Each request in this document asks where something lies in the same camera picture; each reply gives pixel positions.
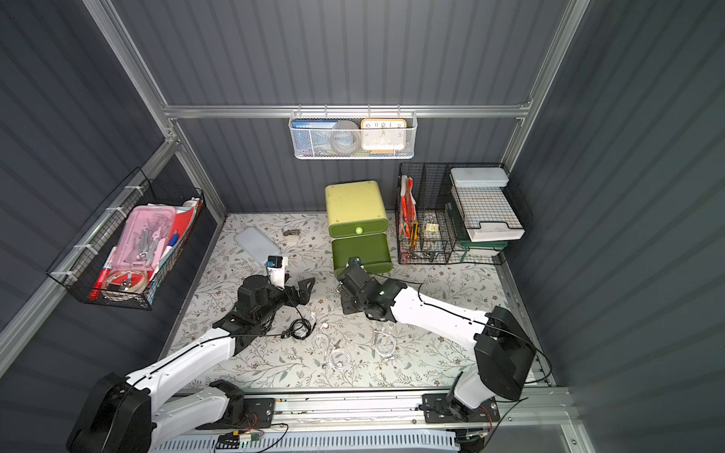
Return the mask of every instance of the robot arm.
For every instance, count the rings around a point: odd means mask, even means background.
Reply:
[[[71,431],[72,453],[147,452],[178,434],[223,419],[238,425],[246,409],[244,392],[215,381],[196,394],[167,402],[179,389],[265,335],[282,305],[310,300],[314,278],[278,288],[268,277],[252,275],[238,290],[225,317],[179,351],[120,377],[113,373],[91,389]]]
[[[459,375],[449,393],[451,410],[460,418],[493,396],[521,396],[536,351],[505,308],[469,310],[420,294],[393,278],[380,284],[355,259],[338,280],[345,314],[363,312],[371,320],[416,325],[474,353],[476,367]]]

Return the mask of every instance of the black wire basket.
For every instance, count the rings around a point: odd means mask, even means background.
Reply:
[[[123,189],[121,185],[113,193],[117,193],[120,189]],[[110,197],[107,197],[101,205],[108,206]],[[118,244],[126,217],[134,207],[146,204],[181,206],[185,201],[192,198],[199,199],[199,206],[196,208],[196,214],[191,224],[179,237],[172,251],[169,252],[170,256],[156,269],[150,283],[146,285],[143,291],[138,293],[114,291],[98,285],[96,280],[103,270],[111,249]],[[95,234],[89,240],[84,241],[84,244],[66,247],[48,268],[46,274],[63,285],[69,294],[84,304],[151,310],[156,292],[163,284],[164,277],[171,271],[183,252],[184,246],[191,234],[193,234],[194,226],[202,216],[204,209],[206,209],[204,193],[201,189],[179,186],[159,180],[149,180],[144,176],[141,184],[134,186],[131,193],[123,198],[117,206],[105,209],[98,208],[86,221],[86,225],[98,218],[98,214],[104,210],[110,211],[112,214],[102,225],[96,228]],[[78,254],[78,250],[73,254],[74,249],[79,249],[80,254]],[[71,257],[73,257],[70,261],[67,258],[68,252],[71,252]]]
[[[471,203],[466,191],[457,190],[452,184],[450,170],[456,167],[498,167],[509,172],[502,163],[424,163],[404,162],[398,172],[398,186],[403,175],[413,179],[412,195],[416,201],[416,221],[420,226],[418,240],[411,241],[399,231],[401,216],[400,192],[396,193],[395,223],[397,230],[398,263],[406,265],[450,265],[455,263],[501,265],[505,261],[503,247],[497,254],[481,254],[470,244],[466,228],[477,228],[477,219],[466,218],[459,209],[462,203]],[[509,180],[501,188],[505,201],[515,213],[518,227],[531,227],[531,210],[517,185]],[[437,230],[426,226],[438,225]]]

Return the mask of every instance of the aluminum frame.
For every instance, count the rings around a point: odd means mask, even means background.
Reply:
[[[571,45],[588,6],[589,0],[570,0],[567,4],[564,15],[552,39],[551,46],[544,57],[539,74],[534,81],[534,87],[531,90],[531,99],[528,105],[529,114],[516,125],[511,135],[511,140],[501,159],[501,162],[506,165],[509,171],[513,170],[514,165],[516,165],[516,160],[518,160],[518,156],[521,154],[521,150],[529,138],[531,129],[534,127],[542,105],[549,94],[554,79],[559,72],[559,67],[564,60],[564,56]]]
[[[151,158],[130,181],[128,187],[124,188],[110,203],[108,208],[120,206],[131,192],[136,189],[132,186],[139,186],[145,179],[144,173],[149,178],[158,175],[163,167],[174,156],[179,142],[176,137],[169,138],[159,146]],[[78,245],[88,242],[103,228],[113,215],[114,211],[104,209],[96,222],[78,240]],[[80,247],[72,248],[63,260],[58,264],[55,272],[63,272],[70,268],[82,252]],[[30,339],[36,334],[41,325],[50,316],[60,300],[67,294],[65,288],[58,282],[48,277],[40,285],[35,293],[28,299],[20,311],[5,326],[0,333],[0,378],[15,361],[20,352],[28,345]]]
[[[319,112],[319,117],[359,117],[368,112],[386,115],[413,112],[418,118],[518,118],[529,114],[522,105],[170,105],[167,118],[289,118],[292,112]]]
[[[508,262],[504,262],[502,265],[497,265],[496,273],[499,276],[499,280],[501,280],[501,287],[506,293],[506,299],[508,300],[509,308],[511,308],[517,321],[519,322],[519,324],[521,324],[521,328],[524,332],[526,332],[526,335],[529,336],[531,341],[534,343],[534,346],[542,349],[542,345],[541,343],[539,343],[539,337],[537,337],[537,333],[534,330],[534,325],[531,324],[531,318],[529,317],[529,313],[526,311],[526,306],[523,304],[521,293],[518,292],[518,287],[516,286],[516,281],[513,279],[513,274],[511,273],[511,269],[508,266]],[[535,375],[536,379],[543,378],[544,375],[549,374],[549,372],[551,371],[549,363],[546,360],[539,360],[539,364],[542,366],[542,372],[544,374],[542,374],[541,376]],[[554,379],[554,375],[550,375],[547,378],[546,383],[550,386],[556,386],[556,380]]]
[[[188,396],[199,390],[184,388],[176,397]],[[422,403],[422,396],[448,390],[447,387],[392,390],[331,388],[325,391],[251,388],[244,392],[249,398],[277,400],[273,422],[289,424],[290,431],[318,431],[322,427],[326,431],[479,428],[480,421],[426,425],[423,411],[417,410]],[[503,423],[511,426],[581,423],[579,410],[566,387],[527,387],[521,397],[528,399],[516,405]],[[514,404],[506,401],[497,403],[500,414],[504,414]],[[567,431],[568,435],[573,435],[571,433],[573,431]]]
[[[113,6],[112,0],[83,0],[83,4],[86,5],[88,13],[103,33],[133,86],[136,87],[161,132],[167,137],[178,136],[181,140],[183,150],[177,154],[179,162],[192,183],[204,191],[207,207],[214,218],[218,223],[223,223],[227,215],[224,203],[181,128],[166,118],[164,113],[166,99]]]

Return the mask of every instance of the gray corrugated wall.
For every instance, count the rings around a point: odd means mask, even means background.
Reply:
[[[118,0],[170,104],[517,104],[566,0]],[[285,120],[180,120],[230,212],[325,209],[399,160],[302,161]],[[423,119],[417,162],[498,162],[515,120]]]
[[[80,1],[0,1],[0,328],[162,139]]]
[[[596,1],[514,169],[510,264],[598,452],[721,452],[725,2]]]
[[[170,104],[525,102],[565,0],[117,0]]]
[[[0,328],[162,139],[80,0],[0,1]],[[176,159],[159,179],[190,185]],[[0,379],[0,451],[63,452],[93,382],[158,358],[215,227],[199,219],[151,312],[59,303]]]
[[[191,185],[177,159],[157,179]],[[58,304],[0,379],[0,452],[64,452],[99,378],[158,360],[216,227],[205,211],[150,312],[81,304],[71,296]]]

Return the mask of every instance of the red wire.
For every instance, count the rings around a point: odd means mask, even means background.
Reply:
[[[488,437],[488,435],[491,433],[491,429],[493,429],[494,427],[494,422],[491,419],[491,415],[489,415],[489,411],[487,411],[486,408],[483,406],[481,406],[481,409],[486,413],[486,416],[489,418],[489,432],[486,433],[486,437]]]

